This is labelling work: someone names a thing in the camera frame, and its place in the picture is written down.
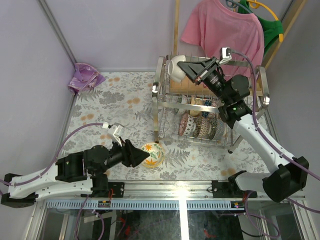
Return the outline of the scalloped green orange bowl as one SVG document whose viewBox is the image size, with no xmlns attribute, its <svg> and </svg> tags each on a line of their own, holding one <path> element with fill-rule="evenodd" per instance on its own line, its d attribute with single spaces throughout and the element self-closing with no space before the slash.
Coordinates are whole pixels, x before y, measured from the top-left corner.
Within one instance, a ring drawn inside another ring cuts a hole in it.
<svg viewBox="0 0 320 240">
<path fill-rule="evenodd" d="M 176 82 L 180 83 L 186 76 L 186 73 L 178 66 L 178 62 L 185 62 L 185 55 L 174 56 L 168 64 L 168 74 L 170 78 Z"/>
</svg>

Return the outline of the yellow rimmed floral bowl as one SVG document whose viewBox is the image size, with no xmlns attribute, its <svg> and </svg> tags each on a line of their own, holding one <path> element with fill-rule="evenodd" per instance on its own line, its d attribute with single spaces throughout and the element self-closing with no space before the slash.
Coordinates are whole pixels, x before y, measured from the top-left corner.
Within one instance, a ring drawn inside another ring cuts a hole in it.
<svg viewBox="0 0 320 240">
<path fill-rule="evenodd" d="M 146 168 L 156 168 L 161 165 L 165 159 L 165 150 L 159 143 L 146 143 L 141 147 L 141 150 L 149 153 L 149 157 L 141 163 L 141 165 Z"/>
</svg>

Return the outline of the green circle patterned bowl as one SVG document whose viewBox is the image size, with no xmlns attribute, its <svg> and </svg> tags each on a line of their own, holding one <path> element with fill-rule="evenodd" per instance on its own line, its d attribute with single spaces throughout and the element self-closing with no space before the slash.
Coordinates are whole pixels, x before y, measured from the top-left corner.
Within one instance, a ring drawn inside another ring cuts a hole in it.
<svg viewBox="0 0 320 240">
<path fill-rule="evenodd" d="M 177 116 L 183 115 L 187 110 L 184 109 L 182 106 L 188 104 L 189 99 L 185 95 L 182 95 L 182 96 L 178 97 L 176 103 L 179 105 L 177 108 L 174 109 L 174 114 Z"/>
</svg>

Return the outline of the blue triangle patterned bowl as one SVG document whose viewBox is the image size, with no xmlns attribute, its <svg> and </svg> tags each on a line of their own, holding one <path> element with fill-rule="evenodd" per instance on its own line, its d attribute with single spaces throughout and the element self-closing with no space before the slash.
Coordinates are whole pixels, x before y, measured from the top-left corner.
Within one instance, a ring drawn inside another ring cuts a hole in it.
<svg viewBox="0 0 320 240">
<path fill-rule="evenodd" d="M 211 100 L 206 100 L 204 102 L 204 106 L 206 107 L 217 107 L 217 104 L 215 102 L 212 102 Z M 203 111 L 201 114 L 204 118 L 214 118 L 216 117 L 216 113 L 214 112 L 208 112 L 208 111 Z"/>
</svg>

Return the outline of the steel two-tier dish rack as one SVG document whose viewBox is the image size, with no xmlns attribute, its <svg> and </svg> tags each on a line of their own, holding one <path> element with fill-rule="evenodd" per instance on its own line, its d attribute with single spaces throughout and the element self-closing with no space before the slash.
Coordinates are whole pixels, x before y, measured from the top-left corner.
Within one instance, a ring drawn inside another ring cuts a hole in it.
<svg viewBox="0 0 320 240">
<path fill-rule="evenodd" d="M 193 85 L 189 80 L 180 83 L 173 82 L 168 74 L 169 61 L 173 55 L 160 56 L 156 65 L 155 77 L 152 84 L 152 116 L 154 141 L 191 142 L 207 146 L 225 148 L 231 154 L 243 141 L 243 138 L 234 130 L 226 126 L 226 134 L 221 140 L 210 140 L 208 137 L 195 138 L 179 136 L 179 123 L 182 115 L 175 115 L 174 109 L 179 106 L 178 97 L 186 96 L 188 104 L 182 107 L 186 113 L 190 111 L 212 112 L 219 115 L 218 108 L 221 102 L 208 89 L 200 85 Z M 216 103 L 216 107 L 204 106 L 206 100 Z"/>
</svg>

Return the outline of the brown lattice patterned bowl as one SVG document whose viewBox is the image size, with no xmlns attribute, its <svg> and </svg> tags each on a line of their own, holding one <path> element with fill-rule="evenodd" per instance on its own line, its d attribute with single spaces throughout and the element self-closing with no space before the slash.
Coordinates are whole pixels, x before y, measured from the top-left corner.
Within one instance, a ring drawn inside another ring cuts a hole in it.
<svg viewBox="0 0 320 240">
<path fill-rule="evenodd" d="M 211 124 L 208 118 L 199 115 L 197 118 L 195 118 L 194 123 L 195 130 L 192 133 L 194 138 L 203 138 L 209 134 Z"/>
</svg>

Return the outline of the black white patterned bowl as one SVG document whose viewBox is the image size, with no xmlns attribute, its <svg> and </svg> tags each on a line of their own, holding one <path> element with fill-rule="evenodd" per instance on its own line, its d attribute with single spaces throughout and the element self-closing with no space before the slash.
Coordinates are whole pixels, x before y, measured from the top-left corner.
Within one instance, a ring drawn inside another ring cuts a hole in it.
<svg viewBox="0 0 320 240">
<path fill-rule="evenodd" d="M 219 118 L 213 117 L 210 120 L 210 126 L 209 140 L 220 141 L 227 133 L 226 124 Z"/>
</svg>

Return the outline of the red patterned bowl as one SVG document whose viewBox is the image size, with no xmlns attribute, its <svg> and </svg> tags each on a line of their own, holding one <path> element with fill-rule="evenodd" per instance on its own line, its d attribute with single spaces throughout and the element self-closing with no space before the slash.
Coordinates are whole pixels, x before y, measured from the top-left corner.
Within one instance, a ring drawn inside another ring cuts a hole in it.
<svg viewBox="0 0 320 240">
<path fill-rule="evenodd" d="M 188 113 L 184 113 L 181 116 L 181 120 L 179 123 L 178 135 L 179 136 L 190 136 L 195 129 L 195 120 Z"/>
</svg>

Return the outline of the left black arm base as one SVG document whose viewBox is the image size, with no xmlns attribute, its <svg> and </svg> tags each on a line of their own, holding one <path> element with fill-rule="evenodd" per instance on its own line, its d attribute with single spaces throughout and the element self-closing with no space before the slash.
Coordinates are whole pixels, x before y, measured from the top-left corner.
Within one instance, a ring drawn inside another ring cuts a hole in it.
<svg viewBox="0 0 320 240">
<path fill-rule="evenodd" d="M 87 195 L 90 198 L 123 198 L 125 192 L 125 183 L 124 182 L 108 182 L 108 183 L 99 183 L 96 186 L 91 188 L 90 194 L 81 194 L 81 197 L 86 197 Z"/>
</svg>

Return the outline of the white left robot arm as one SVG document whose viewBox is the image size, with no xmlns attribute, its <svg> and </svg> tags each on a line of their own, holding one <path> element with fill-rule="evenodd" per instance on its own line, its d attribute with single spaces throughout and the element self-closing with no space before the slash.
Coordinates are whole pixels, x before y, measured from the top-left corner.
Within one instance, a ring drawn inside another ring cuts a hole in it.
<svg viewBox="0 0 320 240">
<path fill-rule="evenodd" d="M 18 209 L 54 197 L 110 197 L 106 171 L 118 164 L 135 168 L 149 156 L 129 140 L 122 145 L 114 142 L 111 149 L 96 145 L 58 159 L 48 170 L 28 175 L 6 174 L 8 192 L 1 196 L 0 203 Z"/>
</svg>

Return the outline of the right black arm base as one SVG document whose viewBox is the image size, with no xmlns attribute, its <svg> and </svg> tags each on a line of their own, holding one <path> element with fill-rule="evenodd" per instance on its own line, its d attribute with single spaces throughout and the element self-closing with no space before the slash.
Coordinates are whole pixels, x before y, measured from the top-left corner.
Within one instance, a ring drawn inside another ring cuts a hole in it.
<svg viewBox="0 0 320 240">
<path fill-rule="evenodd" d="M 211 181 L 212 194 L 214 198 L 243 198 L 248 195 L 249 190 L 241 190 L 233 181 Z"/>
</svg>

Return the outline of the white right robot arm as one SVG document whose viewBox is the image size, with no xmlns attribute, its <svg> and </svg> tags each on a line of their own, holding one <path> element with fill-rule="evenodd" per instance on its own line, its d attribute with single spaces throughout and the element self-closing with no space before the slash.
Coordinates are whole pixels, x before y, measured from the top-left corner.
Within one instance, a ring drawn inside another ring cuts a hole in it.
<svg viewBox="0 0 320 240">
<path fill-rule="evenodd" d="M 182 71 L 182 77 L 198 85 L 204 83 L 222 102 L 219 116 L 231 129 L 246 140 L 264 161 L 269 173 L 241 171 L 230 177 L 228 192 L 240 197 L 245 191 L 264 192 L 276 203 L 302 190 L 307 183 L 309 162 L 286 151 L 258 123 L 254 107 L 248 107 L 244 98 L 250 95 L 246 76 L 235 75 L 225 80 L 220 73 L 219 61 L 178 61 L 173 64 Z"/>
</svg>

